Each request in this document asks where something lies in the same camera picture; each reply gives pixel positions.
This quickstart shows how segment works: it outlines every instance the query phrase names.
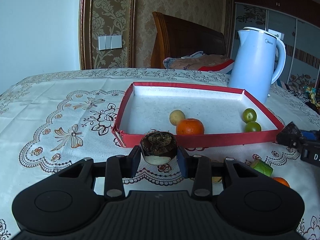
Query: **table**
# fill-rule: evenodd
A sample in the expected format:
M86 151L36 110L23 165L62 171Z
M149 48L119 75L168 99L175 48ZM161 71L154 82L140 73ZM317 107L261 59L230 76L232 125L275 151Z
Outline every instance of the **table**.
M183 82L227 86L226 74L165 69L97 69L41 74L25 78L0 96L0 239L19 232L11 213L14 197L26 187L72 163L92 157L103 162L124 154L111 127L121 99L134 81ZM303 130L320 129L320 116L302 101L272 85L265 106L283 123L294 121ZM222 161L234 157L250 164L262 159L274 177L286 179L305 202L297 231L305 239L320 239L320 169L300 160L295 149L273 143L194 148L188 153ZM181 177L176 160L151 166L143 158L137 176L124 179L129 190L188 190L191 179ZM98 179L95 192L103 192ZM222 191L213 184L213 193Z

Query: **black gripper base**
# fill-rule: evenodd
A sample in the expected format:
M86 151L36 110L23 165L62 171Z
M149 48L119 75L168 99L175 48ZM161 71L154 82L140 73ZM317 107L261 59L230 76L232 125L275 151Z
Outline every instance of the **black gripper base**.
M226 223L212 203L196 201L187 191L131 191L107 203L94 222L66 235L41 236L27 231L14 240L301 240L295 231L277 236L242 232Z

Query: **mandarin orange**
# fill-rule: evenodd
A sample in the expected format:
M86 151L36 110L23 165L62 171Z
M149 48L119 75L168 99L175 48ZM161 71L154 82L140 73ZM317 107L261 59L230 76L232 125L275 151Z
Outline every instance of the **mandarin orange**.
M204 134L204 126L198 119L183 119L177 124L176 133L177 135Z
M283 184L283 185L285 185L285 186L287 186L287 187L290 187L290 186L289 186L289 183L288 183L285 179L283 179L283 178L274 177L273 179L276 180L276 181L278 181L278 182L280 182L281 184Z

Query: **white wall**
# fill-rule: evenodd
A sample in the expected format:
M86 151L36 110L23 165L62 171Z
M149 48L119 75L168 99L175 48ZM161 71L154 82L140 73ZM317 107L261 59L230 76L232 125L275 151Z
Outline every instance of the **white wall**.
M0 0L0 95L23 78L79 70L79 0Z

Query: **green fruit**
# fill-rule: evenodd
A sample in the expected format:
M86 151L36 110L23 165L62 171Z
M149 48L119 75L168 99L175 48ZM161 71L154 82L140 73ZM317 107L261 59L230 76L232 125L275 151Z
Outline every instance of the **green fruit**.
M273 168L270 167L268 164L266 164L262 160L255 160L253 163L251 163L250 167L256 171L263 173L264 175L266 175L268 177L270 177L270 175L273 172Z
M242 120L245 123L248 123L248 122L251 122L251 121L255 122L257 120L256 111L254 111L252 108L247 108L242 113Z
M257 122L248 122L244 127L244 132L260 132L261 126Z

